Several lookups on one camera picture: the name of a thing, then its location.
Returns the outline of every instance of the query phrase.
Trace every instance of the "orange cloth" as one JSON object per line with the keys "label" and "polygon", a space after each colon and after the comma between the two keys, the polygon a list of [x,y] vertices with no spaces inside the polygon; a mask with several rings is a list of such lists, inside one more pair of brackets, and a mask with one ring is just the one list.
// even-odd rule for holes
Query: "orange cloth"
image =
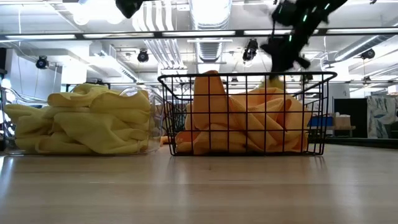
{"label": "orange cloth", "polygon": [[[306,128],[311,114],[304,113],[303,119],[303,107],[301,102],[290,95],[286,95],[284,101],[284,95],[281,94],[283,90],[278,88],[259,88],[249,91],[247,96],[247,110],[246,95],[226,96],[220,77],[197,77],[195,79],[194,92],[196,95],[207,95],[209,94],[208,90],[210,90],[210,96],[194,96],[193,104],[187,105],[187,111],[192,110],[194,113],[206,113],[192,114],[192,118],[190,114],[187,115],[185,120],[186,130],[179,132],[175,139],[178,152],[191,152],[192,143],[193,152],[196,155],[209,153],[210,150],[212,152],[226,152],[228,150],[228,132],[226,130],[230,130],[230,152],[246,152],[246,144],[248,151],[256,152],[264,152],[264,148],[266,152],[281,152],[283,144],[285,144],[285,151],[300,151],[302,142],[304,147],[307,145],[305,131],[303,132],[304,135],[302,135],[301,131],[289,130]],[[265,92],[267,92],[267,94],[279,93],[279,95],[267,95],[266,98]],[[211,114],[210,120],[208,114],[209,100],[210,112],[217,112],[217,114]],[[283,113],[284,105],[286,109],[285,125]],[[230,112],[229,120],[226,114],[227,111]],[[289,113],[289,111],[299,111],[301,113]],[[209,127],[212,130],[211,140],[209,138],[209,132],[206,131],[209,130]]]}

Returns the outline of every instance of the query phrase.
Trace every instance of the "yellow cloth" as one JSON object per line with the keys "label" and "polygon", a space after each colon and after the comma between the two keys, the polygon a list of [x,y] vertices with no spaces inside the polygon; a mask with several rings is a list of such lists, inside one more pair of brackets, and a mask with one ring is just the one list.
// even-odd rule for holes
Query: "yellow cloth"
{"label": "yellow cloth", "polygon": [[[306,127],[310,120],[310,113],[304,113],[304,123],[302,123],[303,113],[289,113],[289,111],[302,111],[302,104],[290,95],[286,95],[285,101],[283,91],[278,88],[260,88],[250,91],[248,94],[248,113],[246,112],[246,95],[233,95],[227,97],[223,84],[219,77],[198,77],[195,79],[195,94],[209,94],[210,90],[210,108],[212,113],[210,121],[208,114],[193,114],[192,118],[188,115],[185,120],[186,131],[177,134],[178,152],[191,152],[193,143],[194,154],[206,154],[211,150],[213,152],[226,152],[228,149],[228,132],[226,130],[240,130],[229,132],[229,151],[246,151],[246,131],[247,131],[247,149],[256,152],[280,152],[285,144],[285,151],[300,151],[301,139],[303,145],[307,145],[307,138],[301,131],[283,131],[291,129],[302,129]],[[284,125],[284,105],[286,109]],[[281,113],[251,113],[251,112],[281,112]],[[209,97],[195,96],[193,99],[193,112],[209,112]],[[235,112],[229,114],[229,123],[226,112]],[[278,131],[260,131],[260,130],[278,130]],[[285,142],[283,142],[283,132],[285,132]]]}
{"label": "yellow cloth", "polygon": [[48,107],[6,105],[16,124],[16,144],[29,153],[134,154],[148,147],[155,127],[146,91],[132,96],[106,86],[82,84],[54,93]]}

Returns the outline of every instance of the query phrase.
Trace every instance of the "ceiling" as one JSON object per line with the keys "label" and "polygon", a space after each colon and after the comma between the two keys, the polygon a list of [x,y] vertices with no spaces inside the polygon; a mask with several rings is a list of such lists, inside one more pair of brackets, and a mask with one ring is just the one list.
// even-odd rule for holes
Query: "ceiling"
{"label": "ceiling", "polygon": [[[73,21],[73,14],[68,11],[62,1],[24,1],[25,4],[2,4],[0,2],[0,33],[2,34],[31,34],[31,33],[77,33],[77,32],[122,32],[134,31],[131,20],[123,20],[119,24],[110,24],[105,19],[89,21],[84,26],[79,26]],[[271,29],[272,23],[269,13],[273,10],[273,1],[233,1],[229,29]],[[172,22],[177,30],[190,30],[192,28],[190,12],[186,11],[188,0],[172,1]],[[329,24],[322,27],[380,27],[394,19],[398,1],[381,1],[370,5],[369,1],[349,0],[346,5],[338,9],[330,16]],[[312,70],[322,69],[319,65],[320,58],[314,58],[324,52],[333,53],[344,49],[361,36],[328,36],[312,37],[309,45],[303,49],[306,58],[312,60]],[[258,38],[259,43],[266,38]],[[271,67],[270,58],[263,52],[254,58],[250,67],[245,67],[241,60],[242,52],[248,39],[233,38],[230,43],[225,43],[221,56],[220,72],[265,72]],[[139,49],[146,48],[143,40],[104,40],[104,44],[113,45],[118,51],[118,60],[124,62],[128,69],[140,76],[140,79],[148,82],[156,81],[158,76],[158,62],[150,54],[149,61],[139,63],[136,59]],[[187,42],[187,39],[177,39],[178,48],[184,64],[189,73],[195,73],[197,57],[195,46]],[[87,48],[90,41],[53,41],[53,42],[24,42],[23,49],[67,49],[82,58],[88,57]],[[376,47],[373,47],[376,56],[372,60],[358,60],[351,58],[343,65],[336,67],[348,67],[348,71],[342,80],[360,80],[365,73],[376,72],[387,67],[396,66],[395,58],[398,49],[398,38],[393,37]],[[389,80],[398,76],[392,72],[381,77],[380,80]]]}

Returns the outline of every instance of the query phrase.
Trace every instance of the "table surface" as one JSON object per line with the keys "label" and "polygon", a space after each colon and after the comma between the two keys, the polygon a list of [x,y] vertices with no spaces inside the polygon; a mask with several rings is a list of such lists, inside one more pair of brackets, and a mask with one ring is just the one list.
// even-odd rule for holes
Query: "table surface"
{"label": "table surface", "polygon": [[398,223],[398,151],[0,157],[2,224]]}

